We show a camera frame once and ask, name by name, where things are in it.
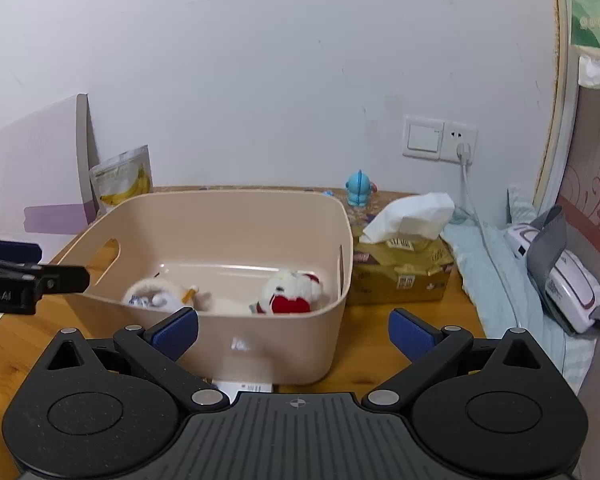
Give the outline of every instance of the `power cord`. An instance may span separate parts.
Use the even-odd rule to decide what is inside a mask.
[[[478,216],[478,210],[476,209],[476,207],[474,205],[474,201],[471,198],[471,190],[469,188],[469,179],[467,178],[467,174],[466,174],[466,167],[469,165],[469,160],[471,159],[471,146],[469,146],[469,144],[466,142],[462,142],[461,144],[458,144],[456,153],[458,154],[458,158],[460,159],[460,165],[462,166],[462,179],[464,180],[464,191],[465,191],[466,197],[469,201],[469,206],[473,210],[474,221],[478,225],[478,230],[480,231],[480,237],[482,238],[482,244],[484,246],[484,249],[487,251],[487,255],[489,256],[491,265],[493,265],[493,268],[496,270],[496,273],[498,274],[498,277],[500,279],[500,283],[502,284],[502,288],[504,288],[504,292],[507,295],[507,299],[509,300],[509,304],[511,306],[511,311],[513,313],[513,319],[516,320],[516,326],[520,327],[520,322],[518,321],[518,316],[516,315],[516,309],[513,307],[514,301],[513,301],[513,293],[511,291],[511,287],[509,286],[507,277],[504,275],[504,273],[502,272],[500,267],[496,264],[493,254],[491,254],[491,248],[490,248],[489,244],[487,243],[487,239],[484,234],[484,226],[482,224],[482,221],[480,220],[480,217]]]

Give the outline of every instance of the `tissue box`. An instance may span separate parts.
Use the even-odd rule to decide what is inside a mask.
[[[347,303],[409,303],[442,298],[454,259],[441,238],[422,250],[401,238],[362,244],[358,240],[362,229],[352,226],[353,270]]]

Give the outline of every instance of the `silver screw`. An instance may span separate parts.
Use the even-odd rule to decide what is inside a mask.
[[[375,390],[367,399],[376,406],[391,406],[400,400],[400,396],[393,390]]]
[[[192,396],[191,400],[196,404],[200,404],[200,406],[211,406],[212,404],[217,404],[224,397],[222,393],[218,390],[212,390],[208,388],[206,390],[198,390]]]

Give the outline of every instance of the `red heart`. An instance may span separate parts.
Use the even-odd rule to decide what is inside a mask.
[[[305,312],[311,312],[309,302],[303,298],[290,300],[284,296],[274,296],[270,305],[274,314],[304,314]]]

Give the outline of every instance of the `light blue cloth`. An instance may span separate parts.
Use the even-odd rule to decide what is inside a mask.
[[[514,223],[531,222],[536,212],[515,187],[509,189],[509,210]],[[531,332],[567,382],[579,391],[589,369],[595,341],[567,336],[560,326],[542,312],[538,293],[526,273],[525,263],[517,260],[507,241],[506,230],[484,225],[485,240],[491,254],[509,283],[513,306],[509,303],[498,273],[482,243],[477,223],[463,209],[456,208],[442,237],[451,246],[462,275],[462,288],[476,306],[484,333],[501,338],[516,326]]]

